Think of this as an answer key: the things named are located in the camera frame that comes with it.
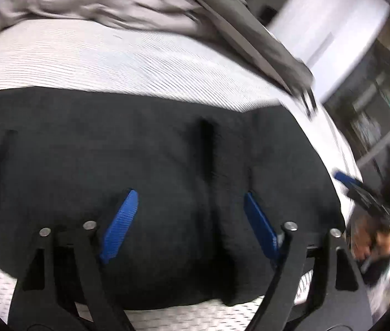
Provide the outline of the person right hand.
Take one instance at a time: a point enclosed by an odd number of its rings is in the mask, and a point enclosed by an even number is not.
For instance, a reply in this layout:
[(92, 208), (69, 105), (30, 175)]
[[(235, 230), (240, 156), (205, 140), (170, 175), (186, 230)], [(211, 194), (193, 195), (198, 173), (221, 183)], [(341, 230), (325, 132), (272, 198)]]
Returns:
[(351, 227), (351, 253), (357, 261), (390, 256), (390, 226), (369, 215), (359, 217)]

